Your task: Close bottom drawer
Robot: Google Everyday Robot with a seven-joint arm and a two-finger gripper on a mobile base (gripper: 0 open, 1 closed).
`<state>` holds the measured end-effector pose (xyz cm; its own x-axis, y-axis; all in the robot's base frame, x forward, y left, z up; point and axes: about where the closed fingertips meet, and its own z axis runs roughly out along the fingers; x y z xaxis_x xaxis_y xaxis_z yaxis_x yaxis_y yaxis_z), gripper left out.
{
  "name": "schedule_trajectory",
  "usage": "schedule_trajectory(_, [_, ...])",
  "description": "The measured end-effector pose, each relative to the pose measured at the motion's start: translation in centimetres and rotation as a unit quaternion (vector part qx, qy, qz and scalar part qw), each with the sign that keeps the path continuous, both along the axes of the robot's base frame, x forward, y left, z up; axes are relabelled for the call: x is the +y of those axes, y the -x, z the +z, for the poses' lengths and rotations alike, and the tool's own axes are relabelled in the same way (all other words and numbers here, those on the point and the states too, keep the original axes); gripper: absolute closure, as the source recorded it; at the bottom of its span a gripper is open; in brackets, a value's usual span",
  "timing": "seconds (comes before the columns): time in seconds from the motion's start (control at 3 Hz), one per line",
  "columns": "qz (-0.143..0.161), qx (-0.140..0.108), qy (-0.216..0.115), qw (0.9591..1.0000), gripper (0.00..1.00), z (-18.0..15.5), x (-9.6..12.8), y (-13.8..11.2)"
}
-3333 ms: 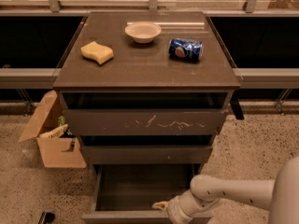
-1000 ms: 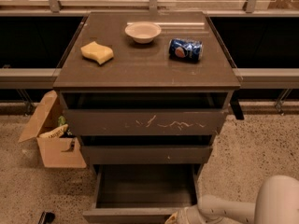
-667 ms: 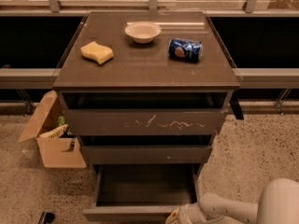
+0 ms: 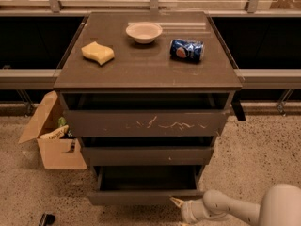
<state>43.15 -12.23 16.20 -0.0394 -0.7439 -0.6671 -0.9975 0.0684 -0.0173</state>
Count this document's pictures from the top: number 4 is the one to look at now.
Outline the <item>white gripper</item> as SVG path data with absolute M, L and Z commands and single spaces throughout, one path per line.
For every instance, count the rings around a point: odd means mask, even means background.
M 194 224 L 197 222 L 197 205 L 195 201 L 183 201 L 181 199 L 171 197 L 170 200 L 181 208 L 182 219 L 185 223 Z

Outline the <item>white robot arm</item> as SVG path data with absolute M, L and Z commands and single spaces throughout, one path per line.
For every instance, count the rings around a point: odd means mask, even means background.
M 170 199 L 181 210 L 184 226 L 229 216 L 249 226 L 301 226 L 301 189 L 288 184 L 272 186 L 260 204 L 235 200 L 217 190 L 207 190 L 196 200 Z

